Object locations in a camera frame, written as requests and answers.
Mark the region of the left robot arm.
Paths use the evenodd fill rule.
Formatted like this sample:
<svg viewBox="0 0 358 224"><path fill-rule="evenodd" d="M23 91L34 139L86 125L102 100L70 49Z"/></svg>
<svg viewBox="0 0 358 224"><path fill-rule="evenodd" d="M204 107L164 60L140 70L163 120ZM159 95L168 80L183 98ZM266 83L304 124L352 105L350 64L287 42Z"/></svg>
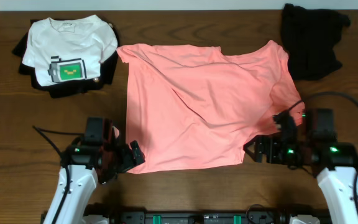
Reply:
<svg viewBox="0 0 358 224"><path fill-rule="evenodd" d="M65 132L34 127L60 157L58 185L49 209L41 223L111 223L109 212L102 205L90 205L91 195L99 184L116 179L145 162L137 141L121 143L112 120L89 117L83 133L71 133L74 140L64 151L46 133Z"/></svg>

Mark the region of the pink t-shirt with brown print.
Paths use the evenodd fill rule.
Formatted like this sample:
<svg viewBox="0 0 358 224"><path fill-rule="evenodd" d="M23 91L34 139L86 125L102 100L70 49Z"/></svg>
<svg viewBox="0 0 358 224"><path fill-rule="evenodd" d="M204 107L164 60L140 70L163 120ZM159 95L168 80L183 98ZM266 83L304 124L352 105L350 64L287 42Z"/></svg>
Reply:
<svg viewBox="0 0 358 224"><path fill-rule="evenodd" d="M242 55L194 45L117 52L129 66L126 139L145 156L133 174L241 164L247 142L278 131L274 115L303 121L288 54L274 41Z"/></svg>

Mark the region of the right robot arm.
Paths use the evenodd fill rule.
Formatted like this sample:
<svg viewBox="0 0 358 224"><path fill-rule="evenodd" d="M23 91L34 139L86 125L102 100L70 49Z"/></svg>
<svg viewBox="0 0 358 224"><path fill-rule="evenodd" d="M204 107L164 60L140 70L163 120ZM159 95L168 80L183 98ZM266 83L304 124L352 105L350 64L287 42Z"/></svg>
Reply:
<svg viewBox="0 0 358 224"><path fill-rule="evenodd" d="M247 149L246 154L255 162L280 164L291 170L311 167L331 221L358 223L358 153L353 144L337 140L333 111L305 111L303 140L298 139L290 115L276 115L273 120L280 125L280 132L256 136L251 142L254 149Z"/></svg>

